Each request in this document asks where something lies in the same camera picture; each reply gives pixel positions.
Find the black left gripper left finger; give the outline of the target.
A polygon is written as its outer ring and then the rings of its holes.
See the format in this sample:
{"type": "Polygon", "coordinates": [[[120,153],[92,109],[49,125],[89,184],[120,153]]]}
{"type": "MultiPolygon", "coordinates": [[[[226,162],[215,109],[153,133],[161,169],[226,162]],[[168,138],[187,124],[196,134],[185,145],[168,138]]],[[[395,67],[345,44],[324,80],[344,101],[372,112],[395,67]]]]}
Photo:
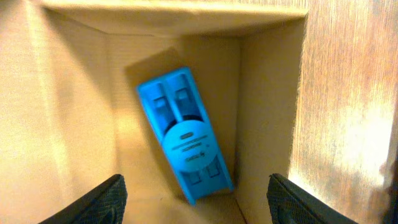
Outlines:
{"type": "Polygon", "coordinates": [[[115,174],[40,224],[122,224],[126,202],[124,177],[115,174]]]}

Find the blue plastic case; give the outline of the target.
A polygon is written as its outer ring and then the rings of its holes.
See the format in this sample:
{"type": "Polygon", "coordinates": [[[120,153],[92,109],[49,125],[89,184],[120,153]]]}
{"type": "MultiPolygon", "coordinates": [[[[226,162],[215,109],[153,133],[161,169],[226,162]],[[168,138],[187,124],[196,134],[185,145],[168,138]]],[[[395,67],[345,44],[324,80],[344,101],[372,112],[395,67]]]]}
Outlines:
{"type": "Polygon", "coordinates": [[[228,168],[191,70],[182,67],[137,86],[139,100],[185,198],[192,205],[233,190],[228,168]]]}

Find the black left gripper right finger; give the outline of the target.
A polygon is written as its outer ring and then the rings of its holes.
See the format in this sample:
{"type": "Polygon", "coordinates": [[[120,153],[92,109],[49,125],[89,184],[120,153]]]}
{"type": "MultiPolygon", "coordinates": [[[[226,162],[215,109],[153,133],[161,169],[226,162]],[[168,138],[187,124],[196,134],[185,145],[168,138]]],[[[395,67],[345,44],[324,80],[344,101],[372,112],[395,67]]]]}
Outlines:
{"type": "Polygon", "coordinates": [[[267,200],[273,224],[355,224],[280,174],[270,175],[267,200]]]}

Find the brown cardboard box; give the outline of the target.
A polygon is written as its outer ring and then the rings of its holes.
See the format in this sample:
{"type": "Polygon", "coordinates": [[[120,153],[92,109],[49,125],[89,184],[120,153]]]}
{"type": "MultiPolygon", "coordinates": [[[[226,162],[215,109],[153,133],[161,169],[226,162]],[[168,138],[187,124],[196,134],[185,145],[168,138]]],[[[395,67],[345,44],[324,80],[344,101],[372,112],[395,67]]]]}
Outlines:
{"type": "Polygon", "coordinates": [[[1,2],[1,222],[39,223],[114,174],[124,223],[270,223],[308,11],[208,1],[1,2]],[[234,190],[191,206],[139,100],[189,67],[234,190]]]}

